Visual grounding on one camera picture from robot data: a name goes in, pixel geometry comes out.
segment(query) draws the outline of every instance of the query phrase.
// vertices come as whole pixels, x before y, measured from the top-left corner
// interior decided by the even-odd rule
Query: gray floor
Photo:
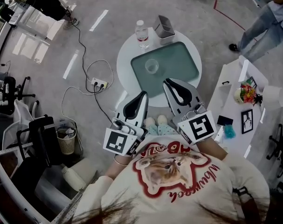
[[[202,60],[202,77],[198,90],[208,104],[222,65],[238,57],[238,54],[228,50],[228,45],[241,38],[241,27],[249,28],[260,10],[252,0],[218,0],[216,9],[226,16],[214,10],[215,0],[66,1],[70,5],[74,4],[73,7],[76,5],[74,15],[80,20],[81,41],[87,47],[85,68],[97,59],[105,59],[112,66],[115,81],[110,89],[98,95],[101,106],[110,117],[114,116],[117,100],[124,91],[116,72],[118,51],[134,32],[137,20],[142,19],[147,26],[151,26],[158,14],[165,15],[176,30],[190,38]],[[262,6],[265,1],[261,0],[259,3]],[[89,31],[104,10],[108,10],[107,15],[93,32]],[[83,48],[78,43],[78,30],[63,30],[60,28],[61,22],[54,23],[40,14],[30,22],[38,29],[51,32],[53,40],[48,44],[16,29],[9,37],[0,61],[12,61],[10,74],[16,77],[18,82],[25,76],[31,76],[27,92],[37,95],[41,102],[41,114],[46,113],[59,119],[62,117],[62,96],[67,87],[85,89],[85,76],[81,65]],[[67,79],[63,79],[73,57],[74,65]],[[256,61],[255,65],[269,79],[270,84],[283,87],[283,44]],[[110,70],[102,62],[90,68],[89,76],[111,80]],[[102,149],[109,121],[99,111],[94,97],[84,96],[71,89],[66,94],[63,111],[78,122],[85,156],[103,172],[113,156]],[[161,113],[171,116],[168,108],[149,108],[149,115],[156,117]],[[263,124],[258,126],[252,140],[248,156],[270,183],[276,181],[278,167],[274,165],[274,160],[268,161],[265,156],[274,147],[268,142],[268,136],[276,132],[278,123],[283,123],[283,108],[265,115]]]

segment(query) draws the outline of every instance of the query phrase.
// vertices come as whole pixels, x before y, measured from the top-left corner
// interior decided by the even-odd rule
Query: cat image
[[[192,186],[191,164],[203,165],[207,157],[197,152],[183,154],[160,154],[140,159],[136,168],[141,170],[143,181],[151,194],[160,187],[173,186],[177,183]]]

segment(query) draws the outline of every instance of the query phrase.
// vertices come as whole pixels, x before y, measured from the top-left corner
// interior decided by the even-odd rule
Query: water bottle
[[[137,21],[135,34],[141,49],[147,49],[149,47],[149,31],[142,20]]]

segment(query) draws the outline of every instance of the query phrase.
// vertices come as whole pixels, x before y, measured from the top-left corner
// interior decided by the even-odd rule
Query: power strip
[[[108,82],[103,81],[103,80],[99,80],[99,79],[97,79],[97,78],[93,78],[93,79],[91,80],[91,84],[92,84],[92,85],[95,85],[95,82],[98,82],[98,84],[97,84],[98,87],[101,87],[101,85],[103,85],[103,89],[106,89],[106,88],[107,88]]]

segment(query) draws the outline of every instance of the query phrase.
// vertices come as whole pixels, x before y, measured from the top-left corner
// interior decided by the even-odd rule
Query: bracelet
[[[114,162],[116,162],[118,165],[125,166],[125,167],[128,166],[128,164],[119,163],[119,162],[115,159],[115,157],[116,157],[116,156],[114,156]]]

